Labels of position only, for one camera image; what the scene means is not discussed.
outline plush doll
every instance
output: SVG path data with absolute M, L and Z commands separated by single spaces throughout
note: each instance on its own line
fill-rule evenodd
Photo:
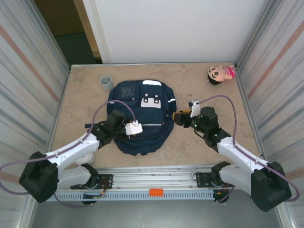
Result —
M 211 84 L 218 85 L 224 80 L 231 80 L 235 77 L 236 72 L 233 65 L 229 67 L 210 67 L 208 70 L 208 79 Z

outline navy backpack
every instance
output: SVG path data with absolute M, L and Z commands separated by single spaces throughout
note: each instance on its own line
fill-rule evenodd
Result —
M 114 99 L 130 106 L 143 130 L 127 141 L 114 140 L 118 148 L 131 155 L 146 155 L 159 149 L 173 129 L 172 114 L 176 112 L 173 90 L 157 80 L 124 81 L 110 92 L 108 100 Z M 121 103 L 107 105 L 107 114 L 113 110 L 120 110 L 132 119 Z

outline black hair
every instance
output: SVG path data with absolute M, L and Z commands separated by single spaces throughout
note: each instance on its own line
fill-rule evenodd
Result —
M 218 81 L 212 79 L 212 78 L 209 76 L 209 74 L 208 74 L 208 79 L 209 79 L 210 83 L 213 84 L 213 85 L 218 85 L 218 84 L 222 83 L 222 82 L 218 82 Z

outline pink clothing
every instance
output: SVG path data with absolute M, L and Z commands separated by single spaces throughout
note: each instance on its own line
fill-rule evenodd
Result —
M 235 77 L 236 73 L 231 67 L 223 67 L 223 69 L 225 70 L 226 75 L 231 75 L 232 78 Z

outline orange tag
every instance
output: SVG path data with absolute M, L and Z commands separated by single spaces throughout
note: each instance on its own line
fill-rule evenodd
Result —
M 163 189 L 150 189 L 150 196 L 163 196 Z

